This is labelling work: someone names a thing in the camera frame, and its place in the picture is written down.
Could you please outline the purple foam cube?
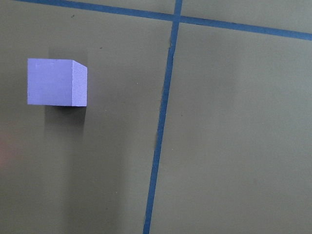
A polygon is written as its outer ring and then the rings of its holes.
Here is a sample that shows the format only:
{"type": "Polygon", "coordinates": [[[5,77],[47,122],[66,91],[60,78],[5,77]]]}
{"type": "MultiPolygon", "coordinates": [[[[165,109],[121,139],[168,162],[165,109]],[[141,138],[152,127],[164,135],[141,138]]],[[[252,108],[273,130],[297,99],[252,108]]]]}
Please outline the purple foam cube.
{"type": "Polygon", "coordinates": [[[27,104],[87,106],[88,68],[72,59],[27,60],[27,104]]]}

